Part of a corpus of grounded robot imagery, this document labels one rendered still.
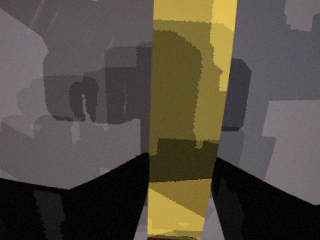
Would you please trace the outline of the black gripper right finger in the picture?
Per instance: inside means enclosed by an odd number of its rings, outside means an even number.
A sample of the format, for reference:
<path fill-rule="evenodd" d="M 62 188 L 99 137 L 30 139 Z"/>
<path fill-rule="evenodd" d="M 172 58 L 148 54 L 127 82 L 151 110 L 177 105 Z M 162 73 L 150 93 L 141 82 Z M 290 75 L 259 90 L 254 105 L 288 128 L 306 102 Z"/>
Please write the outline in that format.
<path fill-rule="evenodd" d="M 211 187 L 224 240 L 320 240 L 320 204 L 289 195 L 219 156 Z"/>

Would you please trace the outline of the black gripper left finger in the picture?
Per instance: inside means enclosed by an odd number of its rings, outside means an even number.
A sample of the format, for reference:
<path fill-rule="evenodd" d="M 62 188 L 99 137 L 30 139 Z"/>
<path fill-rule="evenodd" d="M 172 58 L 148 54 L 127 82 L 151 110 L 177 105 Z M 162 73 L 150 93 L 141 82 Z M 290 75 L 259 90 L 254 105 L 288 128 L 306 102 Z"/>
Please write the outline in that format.
<path fill-rule="evenodd" d="M 72 189 L 0 177 L 0 239 L 135 240 L 149 153 Z"/>

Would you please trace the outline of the yellow bar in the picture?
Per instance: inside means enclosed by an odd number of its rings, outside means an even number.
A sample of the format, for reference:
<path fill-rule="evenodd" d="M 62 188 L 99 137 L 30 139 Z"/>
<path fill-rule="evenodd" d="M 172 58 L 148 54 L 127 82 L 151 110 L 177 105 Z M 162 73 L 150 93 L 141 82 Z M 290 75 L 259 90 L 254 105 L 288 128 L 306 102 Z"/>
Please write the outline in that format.
<path fill-rule="evenodd" d="M 148 240 L 201 240 L 237 0 L 153 0 Z"/>

